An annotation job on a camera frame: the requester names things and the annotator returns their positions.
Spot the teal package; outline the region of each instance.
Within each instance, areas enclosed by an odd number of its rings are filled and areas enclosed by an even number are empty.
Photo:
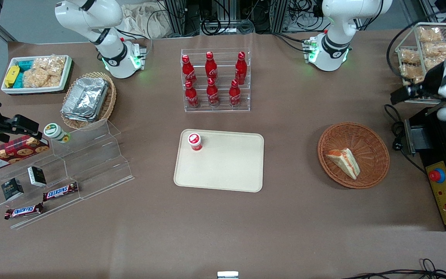
[[[23,88],[23,73],[19,73],[18,76],[16,76],[16,81],[13,85],[13,88]]]
[[[26,71],[26,70],[32,68],[33,63],[34,63],[34,61],[32,61],[32,60],[20,61],[20,62],[18,62],[18,67],[20,67],[20,71]]]

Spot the brown table surface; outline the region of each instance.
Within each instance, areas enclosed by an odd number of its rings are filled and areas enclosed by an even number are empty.
[[[301,53],[271,35],[156,40],[146,69],[114,79],[110,120],[135,179],[21,230],[0,212],[0,279],[350,277],[361,272],[419,269],[431,258],[446,270],[446,232],[421,172],[391,148],[390,171],[372,189],[346,189],[317,160],[328,126],[354,121],[391,146],[383,104],[400,86],[384,61],[396,32],[358,32],[337,71],[305,65]],[[298,37],[309,37],[301,34]],[[249,46],[250,113],[186,114],[180,49]],[[70,55],[72,80],[105,71],[90,43],[11,43],[9,57]],[[45,125],[61,122],[63,95],[7,96],[4,115]],[[422,106],[401,104],[403,117]],[[178,187],[173,182],[182,130],[259,133],[265,138],[258,193]]]

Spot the aluminum foil container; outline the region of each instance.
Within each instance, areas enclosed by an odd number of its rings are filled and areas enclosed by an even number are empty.
[[[80,78],[73,85],[61,113],[73,120],[88,122],[97,120],[106,99],[108,86],[108,82],[102,78]]]

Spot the coca-cola bottle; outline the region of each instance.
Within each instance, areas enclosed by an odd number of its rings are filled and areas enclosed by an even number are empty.
[[[201,106],[199,100],[197,99],[197,91],[192,88],[191,81],[185,82],[185,98],[187,99],[187,104],[189,107],[198,108]]]
[[[206,53],[206,65],[204,67],[206,68],[206,76],[208,78],[214,78],[214,84],[218,84],[218,66],[214,62],[211,51]]]
[[[230,87],[230,105],[232,107],[240,106],[240,88],[238,87],[238,81],[236,79],[232,80],[232,86]]]
[[[192,84],[196,84],[197,78],[195,76],[195,69],[190,62],[189,55],[182,55],[182,62],[184,63],[182,72],[184,73],[185,81],[191,81]]]
[[[220,105],[220,98],[218,98],[218,88],[214,86],[214,78],[208,78],[208,87],[206,88],[208,94],[209,106],[216,108]]]
[[[245,53],[241,51],[238,53],[237,64],[235,64],[235,79],[238,81],[238,84],[244,84],[246,74],[247,63],[245,62]]]

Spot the snickers bar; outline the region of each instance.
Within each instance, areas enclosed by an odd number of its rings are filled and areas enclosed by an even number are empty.
[[[64,194],[68,194],[71,192],[75,192],[78,190],[78,186],[76,182],[71,183],[68,186],[61,187],[59,189],[55,189],[54,191],[44,193],[42,201],[45,202],[47,200],[50,200],[51,198],[57,198],[59,196],[63,196]]]
[[[5,213],[5,219],[9,220],[21,216],[42,214],[42,212],[44,212],[44,206],[42,203],[39,203],[38,205],[34,205],[31,207],[18,208],[16,210],[7,210],[7,212]]]

